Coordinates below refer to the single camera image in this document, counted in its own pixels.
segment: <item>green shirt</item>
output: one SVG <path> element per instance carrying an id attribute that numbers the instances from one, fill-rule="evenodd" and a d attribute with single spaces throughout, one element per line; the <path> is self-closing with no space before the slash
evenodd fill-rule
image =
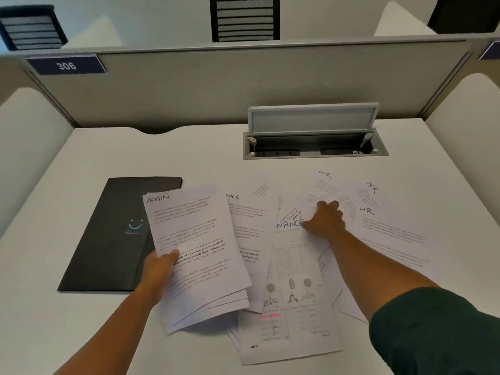
<path id="1" fill-rule="evenodd" d="M 370 340 L 396 375 L 500 374 L 500 319 L 447 290 L 391 300 L 373 315 Z"/>

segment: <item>white desk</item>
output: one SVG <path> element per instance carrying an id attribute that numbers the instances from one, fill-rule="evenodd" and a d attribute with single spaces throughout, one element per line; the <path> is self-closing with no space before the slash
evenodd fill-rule
<path id="1" fill-rule="evenodd" d="M 499 226 L 420 119 L 375 126 L 388 157 L 245 161 L 246 125 L 186 126 L 162 135 L 76 129 L 0 240 L 0 374 L 52 373 L 123 300 L 56 292 L 108 177 L 182 176 L 183 187 L 190 187 L 265 170 L 297 190 L 318 169 L 369 179 L 402 210 L 449 230 L 441 284 L 500 316 Z M 370 344 L 368 326 L 335 315 L 344 352 L 241 366 L 224 332 L 191 329 L 166 337 L 154 309 L 129 373 L 390 374 Z"/>

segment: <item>blue smiley face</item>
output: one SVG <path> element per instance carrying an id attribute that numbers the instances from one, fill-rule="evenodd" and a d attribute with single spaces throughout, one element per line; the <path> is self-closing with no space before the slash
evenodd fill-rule
<path id="1" fill-rule="evenodd" d="M 132 224 L 134 224 L 134 225 L 135 225 L 135 224 L 137 224 L 139 221 L 138 221 L 138 222 L 136 222 L 136 223 L 134 223 L 134 220 L 130 220 L 130 223 L 128 224 L 128 227 L 129 227 L 130 229 L 132 229 L 132 230 L 137 230 L 137 229 L 139 229 L 139 228 L 142 226 L 142 222 L 143 222 L 143 221 L 144 221 L 144 220 L 141 220 L 141 223 L 139 224 L 139 226 L 133 227 L 133 226 L 132 226 Z"/>

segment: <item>black folder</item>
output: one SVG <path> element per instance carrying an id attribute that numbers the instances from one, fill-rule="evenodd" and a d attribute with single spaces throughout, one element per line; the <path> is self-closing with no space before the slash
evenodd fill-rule
<path id="1" fill-rule="evenodd" d="M 180 177 L 108 179 L 58 291 L 132 291 L 154 250 L 142 195 L 180 188 Z"/>

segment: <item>desk number 306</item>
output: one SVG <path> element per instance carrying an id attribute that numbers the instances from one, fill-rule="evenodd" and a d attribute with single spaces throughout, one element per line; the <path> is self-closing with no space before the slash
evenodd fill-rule
<path id="1" fill-rule="evenodd" d="M 59 69 L 65 70 L 65 69 L 76 69 L 77 67 L 72 63 L 56 63 L 56 65 L 59 67 Z"/>

